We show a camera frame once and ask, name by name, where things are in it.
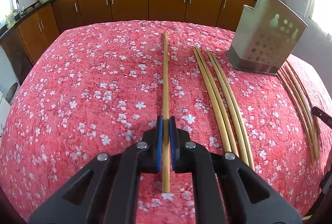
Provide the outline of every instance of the wooden chopstick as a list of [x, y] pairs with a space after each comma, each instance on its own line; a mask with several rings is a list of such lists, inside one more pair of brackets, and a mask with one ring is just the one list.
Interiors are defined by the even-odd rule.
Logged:
[[230, 147], [232, 149], [232, 152], [234, 154], [236, 154], [237, 156], [239, 156], [239, 152], [237, 151], [237, 146], [236, 146], [233, 130], [232, 130], [232, 127], [230, 125], [228, 115], [227, 115], [224, 103], [221, 99], [219, 90], [217, 88], [217, 85], [215, 84], [215, 80], [213, 79], [212, 74], [211, 74], [211, 72], [210, 72], [210, 70], [209, 70], [202, 54], [200, 53], [199, 49], [197, 49], [197, 48], [195, 48], [195, 49], [196, 49], [196, 52], [197, 52], [198, 56], [200, 57], [200, 60], [203, 64], [203, 67], [204, 67], [205, 72], [207, 74], [207, 77], [209, 78], [210, 83], [212, 85], [212, 89], [215, 93], [215, 97], [217, 99], [217, 102], [218, 102], [218, 105], [219, 105], [219, 108], [220, 108], [220, 111], [221, 111], [221, 115], [222, 115], [222, 118], [223, 118], [223, 121], [224, 121], [224, 124], [225, 124], [225, 127], [226, 127], [226, 131], [227, 131], [227, 135], [228, 135], [228, 139], [229, 139], [229, 142], [230, 142]]
[[169, 105], [168, 105], [168, 40], [164, 32], [163, 70], [163, 142], [162, 142], [162, 191], [170, 192], [170, 144], [169, 144]]
[[[288, 63], [290, 69], [291, 69], [292, 72], [294, 73], [294, 76], [295, 76], [296, 79], [298, 80], [298, 83], [301, 85], [302, 90], [304, 91], [304, 94], [305, 94], [306, 98], [308, 99], [309, 106], [310, 106], [310, 110], [312, 110], [312, 108], [313, 108], [313, 104], [312, 104], [312, 102], [311, 102], [311, 99], [310, 99], [310, 97], [309, 97], [309, 95], [308, 95], [307, 90], [305, 89], [305, 87], [304, 87], [304, 85], [303, 85], [303, 82], [301, 81], [300, 77], [299, 77], [298, 74], [296, 73], [296, 71], [295, 71], [295, 69], [293, 68], [293, 66], [291, 65], [291, 63], [290, 63], [288, 60], [286, 60], [286, 62]], [[318, 136], [318, 135], [320, 134], [320, 127], [319, 127], [319, 124], [318, 124], [318, 120], [317, 120], [317, 117], [316, 117], [316, 116], [313, 116], [313, 115], [312, 115], [312, 117], [313, 117], [313, 121], [314, 121], [314, 123], [315, 123], [315, 127], [316, 127], [316, 135]]]
[[215, 118], [217, 120], [217, 125], [218, 125], [218, 129], [219, 129], [220, 137], [221, 137], [222, 146], [224, 148], [224, 152], [231, 152], [232, 149], [231, 149], [230, 142], [229, 142], [229, 139], [228, 139], [228, 135], [227, 135], [227, 132], [226, 132], [225, 123], [224, 123], [224, 120], [222, 118], [221, 111], [220, 111], [220, 108], [219, 108], [219, 105], [218, 105], [218, 102], [217, 102], [217, 98], [216, 98], [215, 93], [213, 91], [213, 88], [212, 88], [212, 85], [211, 85], [210, 80], [208, 78], [208, 75], [206, 74], [206, 71], [203, 67], [203, 63], [201, 62], [200, 57], [199, 57], [199, 55], [198, 55], [198, 53], [195, 49], [194, 49], [194, 54], [195, 54], [198, 66], [200, 68], [200, 72], [202, 73], [203, 80], [204, 80], [204, 83], [205, 83], [205, 86], [206, 86], [206, 89], [207, 89], [207, 93], [209, 94], [209, 97], [210, 97], [210, 101], [211, 101], [211, 104], [212, 104], [213, 111], [215, 113]]
[[[237, 116], [237, 119], [238, 119], [238, 122], [239, 122], [239, 125], [240, 125], [240, 128], [241, 128], [241, 134], [242, 134], [242, 138], [243, 138], [243, 141], [244, 141], [245, 149], [246, 149], [246, 152], [247, 152], [249, 167], [252, 168], [253, 170], [255, 170], [255, 163], [254, 163], [254, 158], [253, 158], [252, 152], [251, 152], [251, 146], [250, 146], [250, 141], [249, 141], [249, 137], [248, 137], [248, 134], [247, 134], [247, 129], [244, 125], [243, 118], [242, 118], [242, 115], [241, 115], [241, 111], [240, 111], [239, 105], [237, 104], [237, 101], [236, 101], [235, 95], [233, 93], [233, 90], [230, 87], [230, 85], [228, 83], [228, 80], [226, 78], [226, 75], [225, 75], [224, 71], [222, 70], [222, 68], [221, 68], [217, 58], [215, 57], [215, 55], [210, 54], [209, 52], [208, 52], [208, 55], [209, 55], [209, 57], [210, 57], [210, 55], [212, 56], [212, 59], [213, 59], [212, 61], [214, 61], [215, 64], [212, 61], [211, 62], [214, 65], [214, 68], [215, 68], [215, 65], [217, 66], [217, 69], [215, 68], [215, 71], [217, 73], [217, 78], [218, 78], [219, 82], [223, 82], [223, 84], [226, 86], [226, 89], [224, 90], [223, 85], [220, 84], [220, 86], [222, 88], [222, 91], [224, 92], [224, 96], [226, 98], [226, 102], [227, 102], [227, 105], [228, 105], [228, 109], [230, 110], [233, 123], [236, 120], [236, 119], [233, 119], [233, 118], [235, 118], [234, 111], [236, 113], [236, 116]], [[241, 140], [242, 140], [241, 138], [237, 138], [237, 142], [239, 143], [239, 146], [241, 146], [240, 145]]]
[[214, 60], [214, 58], [212, 57], [211, 53], [209, 51], [207, 51], [207, 55], [209, 56], [210, 62], [212, 63], [212, 66], [215, 70], [215, 73], [217, 75], [219, 84], [221, 86], [221, 90], [225, 96], [225, 100], [228, 106], [228, 110], [230, 112], [230, 116], [233, 122], [233, 126], [234, 126], [234, 130], [235, 130], [235, 134], [236, 134], [236, 138], [237, 138], [237, 142], [239, 145], [239, 150], [240, 150], [240, 157], [243, 160], [243, 162], [245, 162], [248, 166], [249, 166], [249, 159], [248, 159], [248, 154], [247, 154], [247, 149], [244, 143], [244, 138], [243, 138], [243, 134], [242, 134], [242, 130], [241, 130], [241, 126], [240, 126], [240, 122], [239, 122], [239, 118], [237, 116], [237, 113], [235, 111], [235, 107], [232, 101], [232, 98], [230, 96], [230, 93], [228, 91], [228, 88], [226, 86], [225, 81], [222, 78], [222, 75], [217, 67], [217, 64]]
[[319, 146], [318, 146], [317, 136], [316, 136], [316, 133], [314, 132], [314, 128], [313, 128], [313, 120], [311, 117], [311, 112], [309, 111], [307, 103], [304, 99], [304, 95], [303, 95], [298, 83], [296, 82], [294, 76], [292, 75], [292, 72], [286, 65], [284, 66], [283, 69], [286, 73], [286, 79], [288, 80], [288, 83], [290, 84], [291, 88], [293, 89], [293, 92], [295, 93], [295, 96], [298, 99], [298, 102], [300, 103], [300, 106], [302, 108], [304, 118], [307, 121], [309, 133], [310, 133], [311, 140], [312, 140], [314, 156], [315, 156], [315, 159], [317, 159], [319, 157]]
[[298, 113], [298, 117], [301, 121], [301, 124], [302, 124], [302, 127], [304, 129], [304, 134], [305, 134], [305, 137], [307, 138], [307, 143], [308, 143], [308, 148], [309, 148], [309, 154], [310, 154], [310, 159], [311, 159], [311, 163], [314, 164], [315, 162], [315, 156], [314, 156], [314, 152], [313, 152], [313, 144], [312, 144], [312, 140], [311, 140], [311, 137], [309, 135], [309, 131], [308, 131], [308, 127], [307, 127], [307, 124], [305, 123], [305, 120], [304, 120], [304, 116], [301, 112], [301, 109], [300, 109], [300, 106], [299, 104], [297, 103], [297, 101], [295, 100], [295, 97], [293, 96], [292, 94], [292, 90], [290, 88], [290, 86], [288, 85], [288, 83], [286, 82], [285, 78], [283, 77], [284, 75], [284, 71], [282, 70], [282, 68], [280, 68], [279, 72], [277, 73], [279, 79], [281, 80], [284, 88], [286, 89], [295, 109], [296, 109], [296, 112]]

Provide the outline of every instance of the black handle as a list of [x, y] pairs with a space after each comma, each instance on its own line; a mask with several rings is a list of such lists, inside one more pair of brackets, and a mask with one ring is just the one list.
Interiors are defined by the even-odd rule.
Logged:
[[312, 114], [320, 118], [325, 124], [327, 124], [332, 129], [332, 117], [329, 116], [326, 112], [322, 111], [318, 107], [312, 108]]

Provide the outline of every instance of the red floral tablecloth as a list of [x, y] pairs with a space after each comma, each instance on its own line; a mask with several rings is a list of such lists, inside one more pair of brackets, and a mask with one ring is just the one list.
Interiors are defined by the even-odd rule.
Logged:
[[[310, 163], [303, 129], [276, 77], [235, 71], [225, 55], [233, 32], [180, 22], [94, 24], [62, 33], [23, 83], [0, 148], [0, 185], [28, 219], [99, 152], [117, 154], [155, 126], [162, 113], [162, 33], [169, 35], [170, 114], [211, 152], [223, 148], [193, 47], [214, 52], [243, 113], [256, 172], [302, 214], [319, 193], [332, 132], [320, 122], [320, 159]], [[290, 56], [311, 100], [332, 114], [314, 68]], [[189, 174], [143, 174], [137, 223], [194, 223]]]

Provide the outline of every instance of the curved bamboo strip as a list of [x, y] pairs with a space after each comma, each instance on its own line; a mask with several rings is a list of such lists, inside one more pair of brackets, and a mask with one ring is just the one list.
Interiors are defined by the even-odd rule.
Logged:
[[197, 54], [198, 56], [200, 57], [200, 60], [203, 64], [203, 67], [205, 69], [205, 72], [210, 80], [210, 83], [212, 85], [212, 89], [215, 93], [215, 97], [217, 98], [217, 102], [218, 102], [218, 105], [219, 105], [219, 108], [220, 108], [220, 111], [221, 111], [221, 115], [222, 115], [222, 118], [224, 120], [224, 124], [225, 124], [225, 127], [226, 127], [226, 131], [227, 131], [227, 135], [228, 135], [228, 139], [229, 139], [229, 142], [230, 142], [230, 147], [232, 149], [232, 152], [234, 154], [236, 154], [237, 156], [239, 156], [239, 152], [237, 151], [237, 146], [236, 146], [236, 142], [235, 142], [235, 138], [234, 138], [234, 134], [233, 134], [233, 130], [232, 130], [232, 127], [230, 125], [230, 122], [229, 122], [229, 118], [228, 118], [228, 115], [227, 115], [227, 112], [226, 112], [226, 109], [225, 109], [225, 106], [224, 106], [224, 103], [221, 99], [221, 96], [220, 96], [220, 93], [219, 93], [219, 90], [217, 88], [217, 85], [215, 84], [215, 80], [213, 79], [212, 77], [212, 74], [202, 56], [202, 54], [200, 53], [199, 49], [195, 48], [196, 51], [197, 51]]
[[242, 118], [242, 115], [241, 115], [239, 105], [237, 104], [237, 101], [236, 101], [235, 95], [232, 91], [232, 88], [230, 88], [230, 85], [229, 85], [228, 80], [225, 76], [225, 73], [222, 70], [222, 68], [221, 68], [221, 66], [220, 66], [220, 64], [219, 64], [219, 62], [218, 62], [218, 60], [217, 60], [217, 58], [215, 57], [214, 54], [212, 54], [212, 58], [214, 59], [216, 65], [217, 65], [219, 73], [221, 74], [221, 77], [224, 80], [225, 85], [227, 87], [227, 90], [228, 90], [228, 92], [230, 94], [230, 97], [232, 99], [232, 102], [233, 102], [233, 105], [234, 105], [234, 108], [235, 108], [235, 112], [236, 112], [237, 118], [238, 118], [239, 123], [240, 123], [242, 136], [243, 136], [244, 144], [245, 144], [246, 151], [247, 151], [249, 167], [252, 168], [253, 170], [255, 170], [255, 164], [254, 164], [254, 159], [253, 159], [252, 152], [251, 152], [250, 141], [249, 141], [249, 137], [248, 137], [248, 134], [247, 134], [247, 129], [246, 129], [246, 127], [244, 125], [244, 122], [243, 122], [243, 118]]
[[249, 165], [249, 160], [248, 160], [248, 154], [247, 154], [247, 149], [244, 143], [244, 138], [242, 135], [242, 130], [241, 130], [241, 126], [240, 126], [240, 122], [239, 122], [239, 118], [236, 114], [235, 111], [235, 107], [232, 101], [232, 98], [230, 96], [230, 93], [228, 91], [228, 88], [225, 84], [225, 81], [223, 80], [220, 71], [218, 70], [217, 64], [215, 63], [215, 60], [213, 59], [211, 53], [209, 51], [207, 51], [207, 55], [209, 56], [210, 62], [212, 63], [212, 66], [215, 70], [215, 73], [217, 75], [219, 84], [221, 86], [222, 92], [225, 96], [225, 100], [228, 106], [228, 110], [230, 112], [230, 116], [233, 122], [233, 126], [234, 126], [234, 130], [235, 130], [235, 134], [236, 134], [236, 138], [237, 138], [237, 143], [239, 145], [239, 150], [240, 150], [240, 156], [241, 159], [243, 160], [243, 162], [245, 162], [247, 165]]
[[170, 144], [169, 144], [169, 105], [168, 105], [168, 40], [164, 32], [163, 69], [163, 143], [162, 143], [162, 191], [170, 192]]
[[211, 101], [211, 104], [212, 104], [213, 111], [215, 113], [215, 118], [217, 120], [217, 125], [218, 125], [218, 129], [219, 129], [219, 133], [220, 133], [220, 137], [221, 137], [221, 141], [222, 141], [222, 146], [223, 146], [225, 152], [231, 152], [232, 149], [231, 149], [229, 139], [228, 139], [228, 136], [227, 136], [224, 120], [221, 116], [221, 111], [220, 111], [220, 108], [219, 108], [219, 105], [218, 105], [218, 102], [217, 102], [217, 98], [216, 98], [215, 93], [213, 91], [212, 85], [209, 81], [209, 78], [208, 78], [208, 76], [205, 72], [203, 64], [200, 60], [200, 57], [199, 57], [199, 55], [198, 55], [198, 53], [195, 49], [194, 49], [194, 53], [195, 53], [196, 61], [197, 61], [198, 66], [200, 68], [200, 72], [202, 73], [203, 80], [204, 80], [207, 92], [208, 92], [209, 97], [210, 97], [210, 101]]
[[298, 113], [298, 117], [301, 121], [301, 124], [302, 124], [302, 127], [304, 129], [304, 134], [305, 134], [305, 137], [307, 138], [307, 143], [308, 143], [308, 148], [309, 148], [309, 154], [310, 154], [310, 159], [311, 159], [311, 163], [314, 164], [315, 162], [315, 157], [314, 157], [314, 152], [313, 152], [313, 145], [312, 145], [312, 141], [311, 141], [311, 137], [309, 135], [309, 131], [308, 131], [308, 128], [307, 128], [307, 125], [305, 123], [305, 120], [304, 120], [304, 117], [303, 117], [303, 114], [301, 113], [301, 109], [297, 103], [297, 101], [295, 100], [295, 97], [293, 96], [292, 94], [292, 90], [290, 89], [289, 85], [287, 84], [286, 80], [284, 79], [284, 77], [280, 74], [280, 73], [277, 73], [279, 79], [281, 80], [284, 88], [286, 89], [295, 109], [296, 109], [296, 112]]

